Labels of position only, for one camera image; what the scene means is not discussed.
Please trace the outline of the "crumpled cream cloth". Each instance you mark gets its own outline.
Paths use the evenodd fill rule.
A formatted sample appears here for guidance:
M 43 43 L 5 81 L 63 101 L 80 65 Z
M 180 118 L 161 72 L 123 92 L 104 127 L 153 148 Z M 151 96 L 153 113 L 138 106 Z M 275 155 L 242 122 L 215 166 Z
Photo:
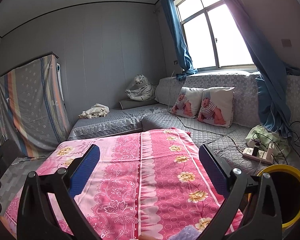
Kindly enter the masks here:
M 90 109 L 83 111 L 81 114 L 78 115 L 80 119 L 92 119 L 92 118 L 99 118 L 105 117 L 110 112 L 109 107 L 96 103 Z

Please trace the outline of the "blue curtain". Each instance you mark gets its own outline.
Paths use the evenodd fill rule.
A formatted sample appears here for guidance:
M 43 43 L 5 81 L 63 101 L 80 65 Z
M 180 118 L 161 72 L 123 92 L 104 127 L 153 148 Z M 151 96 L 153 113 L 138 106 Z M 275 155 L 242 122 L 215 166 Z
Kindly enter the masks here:
M 262 31 L 250 18 L 240 0 L 223 0 L 229 8 L 260 75 L 256 78 L 258 116 L 268 131 L 292 138 L 290 108 L 286 103 L 287 75 L 300 75 L 300 69 L 283 62 Z
M 178 18 L 177 10 L 173 0 L 161 0 L 161 6 L 164 11 L 167 25 L 172 35 L 175 53 L 179 66 L 182 68 L 182 73 L 176 74 L 178 81 L 185 81 L 190 75 L 197 74 L 193 66 L 193 61 L 189 53 L 189 49 L 183 36 L 183 31 Z

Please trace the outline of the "striped cloth covered cabinet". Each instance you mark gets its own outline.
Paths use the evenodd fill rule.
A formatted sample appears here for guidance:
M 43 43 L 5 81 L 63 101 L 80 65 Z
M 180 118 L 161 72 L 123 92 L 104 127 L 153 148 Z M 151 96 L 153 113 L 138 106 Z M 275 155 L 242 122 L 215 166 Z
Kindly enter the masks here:
M 59 87 L 57 59 L 49 54 L 0 77 L 0 129 L 22 155 L 40 158 L 66 141 L 71 124 Z

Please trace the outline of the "baby print pillow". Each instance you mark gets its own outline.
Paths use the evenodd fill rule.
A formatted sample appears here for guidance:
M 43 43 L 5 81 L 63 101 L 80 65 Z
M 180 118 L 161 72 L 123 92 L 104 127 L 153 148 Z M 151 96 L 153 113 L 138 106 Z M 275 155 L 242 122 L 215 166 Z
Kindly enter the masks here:
M 203 90 L 197 120 L 229 128 L 234 116 L 234 87 L 211 87 Z
M 203 88 L 182 87 L 170 113 L 185 118 L 195 118 L 200 110 Z

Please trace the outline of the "pale green cloth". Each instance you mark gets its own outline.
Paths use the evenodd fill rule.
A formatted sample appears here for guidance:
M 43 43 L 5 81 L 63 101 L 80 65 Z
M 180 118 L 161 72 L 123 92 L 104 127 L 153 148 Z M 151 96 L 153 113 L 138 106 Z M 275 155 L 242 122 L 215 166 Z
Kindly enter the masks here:
M 291 148 L 288 140 L 283 138 L 277 132 L 269 132 L 263 126 L 257 125 L 253 127 L 248 135 L 245 137 L 245 142 L 251 148 L 253 148 L 256 142 L 260 142 L 260 150 L 265 151 L 268 146 L 273 143 L 274 156 L 276 157 L 279 153 L 287 157 L 290 154 Z

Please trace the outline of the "pink floral bedsheet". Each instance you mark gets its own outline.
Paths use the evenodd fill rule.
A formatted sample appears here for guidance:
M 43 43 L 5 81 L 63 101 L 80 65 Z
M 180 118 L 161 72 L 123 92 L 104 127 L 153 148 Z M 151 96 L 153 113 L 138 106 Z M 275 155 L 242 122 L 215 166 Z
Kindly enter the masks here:
M 37 173 L 68 167 L 92 145 L 100 160 L 75 202 L 102 239 L 168 239 L 188 225 L 202 232 L 224 201 L 189 133 L 177 128 L 66 141 Z

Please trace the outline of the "white tiger plush toy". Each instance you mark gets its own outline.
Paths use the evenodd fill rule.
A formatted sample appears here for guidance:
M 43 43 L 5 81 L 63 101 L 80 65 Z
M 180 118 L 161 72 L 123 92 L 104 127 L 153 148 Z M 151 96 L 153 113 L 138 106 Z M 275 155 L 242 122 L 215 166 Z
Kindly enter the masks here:
M 155 86 L 149 82 L 147 77 L 138 74 L 125 90 L 125 93 L 131 100 L 149 101 L 155 97 Z

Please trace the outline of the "lavender foam net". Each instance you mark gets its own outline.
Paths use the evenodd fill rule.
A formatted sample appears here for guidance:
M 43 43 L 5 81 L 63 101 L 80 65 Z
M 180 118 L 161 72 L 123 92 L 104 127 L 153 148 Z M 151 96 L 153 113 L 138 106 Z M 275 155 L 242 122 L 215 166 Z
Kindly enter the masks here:
M 196 240 L 199 236 L 200 232 L 194 226 L 188 225 L 168 240 Z

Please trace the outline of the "white power strip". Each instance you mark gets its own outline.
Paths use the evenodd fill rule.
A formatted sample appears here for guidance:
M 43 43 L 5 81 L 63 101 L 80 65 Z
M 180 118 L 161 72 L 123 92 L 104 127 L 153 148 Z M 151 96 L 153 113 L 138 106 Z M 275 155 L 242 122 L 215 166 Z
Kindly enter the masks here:
M 264 163 L 267 165 L 273 165 L 274 157 L 273 150 L 274 144 L 272 141 L 268 143 L 265 150 L 260 149 L 261 142 L 256 141 L 253 147 L 247 147 L 243 150 L 243 157 L 248 159 L 258 161 L 259 163 Z

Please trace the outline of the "yellow rimmed trash bin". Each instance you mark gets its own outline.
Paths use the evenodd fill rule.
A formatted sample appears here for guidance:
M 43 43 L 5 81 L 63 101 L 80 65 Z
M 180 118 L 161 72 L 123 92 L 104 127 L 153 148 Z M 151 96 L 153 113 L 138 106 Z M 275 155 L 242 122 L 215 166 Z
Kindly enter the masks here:
M 296 233 L 288 237 L 297 239 L 300 230 L 300 171 L 288 165 L 271 165 L 258 174 L 262 186 L 256 194 L 249 194 L 242 222 L 245 239 L 281 239 L 289 228 Z

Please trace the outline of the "blue curtain left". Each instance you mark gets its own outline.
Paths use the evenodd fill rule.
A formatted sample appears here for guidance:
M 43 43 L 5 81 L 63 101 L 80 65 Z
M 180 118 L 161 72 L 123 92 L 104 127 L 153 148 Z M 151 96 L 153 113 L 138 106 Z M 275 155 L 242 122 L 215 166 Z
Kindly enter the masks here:
M 189 53 L 189 49 L 183 36 L 183 31 L 178 18 L 177 10 L 173 0 L 161 0 L 161 6 L 164 11 L 167 25 L 172 35 L 175 53 L 179 66 L 182 68 L 182 73 L 176 74 L 178 81 L 185 81 L 190 75 L 197 74 L 193 66 L 193 61 Z

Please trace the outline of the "window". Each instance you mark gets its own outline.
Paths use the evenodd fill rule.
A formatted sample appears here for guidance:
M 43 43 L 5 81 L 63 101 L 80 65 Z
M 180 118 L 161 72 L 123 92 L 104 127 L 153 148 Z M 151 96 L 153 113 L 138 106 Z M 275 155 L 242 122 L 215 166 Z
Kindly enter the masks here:
M 223 0 L 174 0 L 174 5 L 193 65 L 199 72 L 255 68 Z

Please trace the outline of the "grey flat cushion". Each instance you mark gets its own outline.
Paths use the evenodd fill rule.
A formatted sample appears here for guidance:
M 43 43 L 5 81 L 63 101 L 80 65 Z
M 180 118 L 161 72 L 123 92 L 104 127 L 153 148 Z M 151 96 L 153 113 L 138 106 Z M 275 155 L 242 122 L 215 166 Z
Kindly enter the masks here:
M 158 102 L 155 101 L 154 99 L 148 100 L 148 101 L 136 101 L 132 99 L 125 99 L 121 100 L 119 102 L 121 109 L 131 109 L 131 108 L 136 108 L 136 107 L 143 107 L 143 106 L 149 106 L 149 105 L 155 105 Z

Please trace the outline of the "blue curtain right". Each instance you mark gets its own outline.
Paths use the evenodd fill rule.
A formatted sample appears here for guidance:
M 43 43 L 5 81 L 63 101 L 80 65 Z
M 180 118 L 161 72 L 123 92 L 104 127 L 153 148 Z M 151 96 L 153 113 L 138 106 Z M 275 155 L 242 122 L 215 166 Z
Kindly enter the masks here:
M 262 31 L 250 18 L 240 0 L 223 0 L 229 8 L 260 75 L 256 78 L 258 116 L 268 131 L 292 138 L 290 108 L 286 103 L 287 75 L 300 75 L 300 69 L 283 62 Z

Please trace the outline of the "right baby print pillow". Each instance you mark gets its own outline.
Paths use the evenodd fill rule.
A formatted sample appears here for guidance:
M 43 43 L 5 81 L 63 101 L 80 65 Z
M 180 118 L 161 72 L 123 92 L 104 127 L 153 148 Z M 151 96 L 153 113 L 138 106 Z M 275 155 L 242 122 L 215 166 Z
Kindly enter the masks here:
M 234 116 L 234 87 L 211 87 L 203 90 L 197 120 L 229 128 Z

